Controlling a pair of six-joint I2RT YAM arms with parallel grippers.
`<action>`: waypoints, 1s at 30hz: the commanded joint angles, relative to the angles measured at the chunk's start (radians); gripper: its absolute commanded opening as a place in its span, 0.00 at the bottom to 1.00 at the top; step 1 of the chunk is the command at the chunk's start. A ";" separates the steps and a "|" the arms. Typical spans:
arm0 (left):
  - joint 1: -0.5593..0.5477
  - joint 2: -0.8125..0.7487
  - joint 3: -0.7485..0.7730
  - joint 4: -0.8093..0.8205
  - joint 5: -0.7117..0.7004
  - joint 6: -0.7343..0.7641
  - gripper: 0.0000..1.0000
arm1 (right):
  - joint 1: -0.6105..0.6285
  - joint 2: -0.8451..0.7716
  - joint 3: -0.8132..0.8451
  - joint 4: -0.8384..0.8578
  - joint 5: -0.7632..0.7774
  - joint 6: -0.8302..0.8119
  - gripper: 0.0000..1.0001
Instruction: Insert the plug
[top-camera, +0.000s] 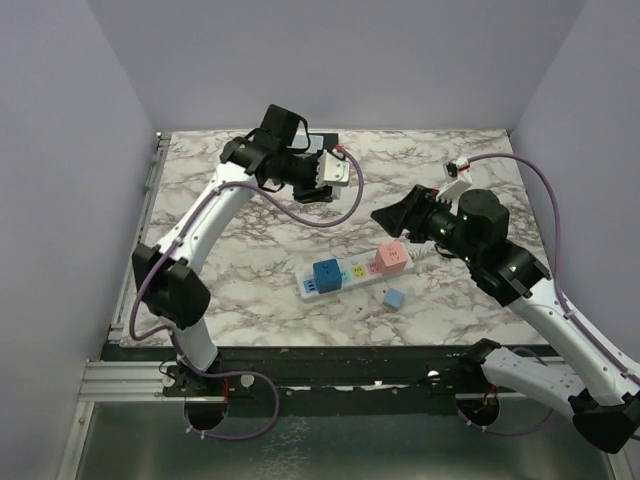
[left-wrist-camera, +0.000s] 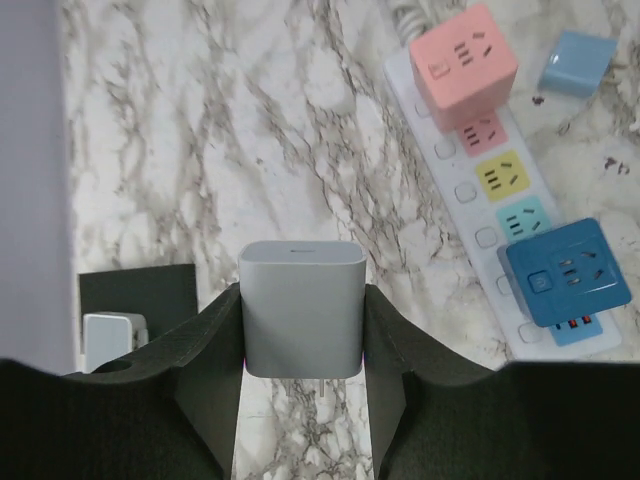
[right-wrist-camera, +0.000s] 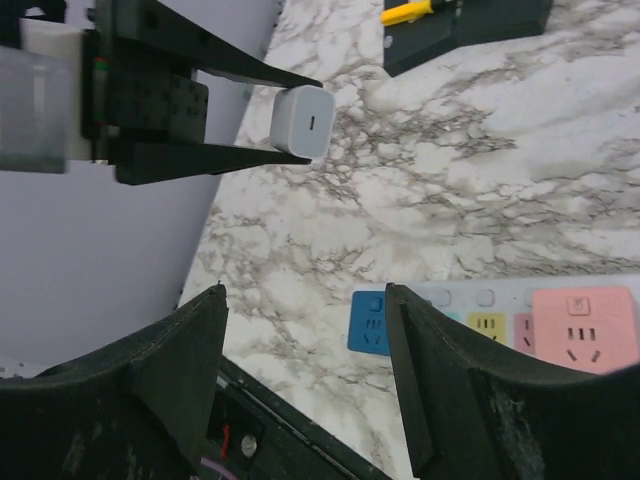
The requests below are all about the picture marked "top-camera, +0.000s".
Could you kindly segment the pink cube socket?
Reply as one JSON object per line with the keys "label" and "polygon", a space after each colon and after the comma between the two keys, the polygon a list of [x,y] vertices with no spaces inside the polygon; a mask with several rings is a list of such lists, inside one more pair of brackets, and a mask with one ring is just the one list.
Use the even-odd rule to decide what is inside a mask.
{"label": "pink cube socket", "polygon": [[376,249],[375,262],[384,276],[403,271],[408,261],[409,255],[399,240],[382,244]]}

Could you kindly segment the white multicolour power strip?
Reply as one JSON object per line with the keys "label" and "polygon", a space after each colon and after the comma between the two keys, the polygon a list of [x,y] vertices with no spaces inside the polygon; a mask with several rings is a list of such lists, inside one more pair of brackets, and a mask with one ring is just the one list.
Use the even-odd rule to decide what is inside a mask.
{"label": "white multicolour power strip", "polygon": [[409,258],[403,269],[399,272],[383,275],[376,265],[374,251],[336,259],[335,262],[339,266],[342,275],[342,282],[339,289],[320,293],[315,283],[313,266],[308,266],[305,269],[295,272],[294,293],[303,301],[314,301],[320,297],[328,297],[344,291],[387,281],[410,273],[415,269],[414,261]]}

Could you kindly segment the light blue plug adapter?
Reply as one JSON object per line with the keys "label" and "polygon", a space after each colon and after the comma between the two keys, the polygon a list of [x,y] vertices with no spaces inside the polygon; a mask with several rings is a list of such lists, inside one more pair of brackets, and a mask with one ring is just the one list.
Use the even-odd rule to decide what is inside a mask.
{"label": "light blue plug adapter", "polygon": [[402,307],[404,300],[404,292],[394,288],[389,288],[383,298],[383,305],[389,309],[399,310]]}

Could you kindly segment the dark blue cube socket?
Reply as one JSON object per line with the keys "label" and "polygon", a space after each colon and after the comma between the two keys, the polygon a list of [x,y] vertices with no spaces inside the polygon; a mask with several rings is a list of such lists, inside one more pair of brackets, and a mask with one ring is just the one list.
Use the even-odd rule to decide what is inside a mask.
{"label": "dark blue cube socket", "polygon": [[316,290],[326,294],[342,287],[342,272],[335,258],[322,260],[312,265]]}

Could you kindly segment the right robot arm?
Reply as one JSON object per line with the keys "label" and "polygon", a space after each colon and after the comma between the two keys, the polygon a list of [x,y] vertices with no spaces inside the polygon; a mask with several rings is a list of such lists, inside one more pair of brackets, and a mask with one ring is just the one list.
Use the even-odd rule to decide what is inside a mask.
{"label": "right robot arm", "polygon": [[508,240],[509,211],[496,195],[471,189],[453,208],[436,194],[416,185],[371,217],[392,237],[432,241],[462,260],[478,288],[532,326],[573,370],[562,374],[482,340],[463,356],[461,383],[522,393],[570,418],[594,447],[619,452],[639,429],[638,362],[566,300],[536,256]]}

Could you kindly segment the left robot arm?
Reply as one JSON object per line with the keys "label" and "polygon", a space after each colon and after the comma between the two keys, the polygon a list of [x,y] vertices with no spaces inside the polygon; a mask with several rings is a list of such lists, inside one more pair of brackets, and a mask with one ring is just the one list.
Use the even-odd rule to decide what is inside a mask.
{"label": "left robot arm", "polygon": [[300,203],[330,202],[334,187],[348,184],[349,176],[348,164],[329,156],[303,117],[271,105],[259,127],[224,145],[211,180],[177,225],[155,245],[135,247],[131,313],[146,306],[160,317],[179,355],[191,363],[186,382],[195,392],[210,394],[221,380],[204,319],[211,294],[200,273],[228,224],[267,182],[292,187]]}

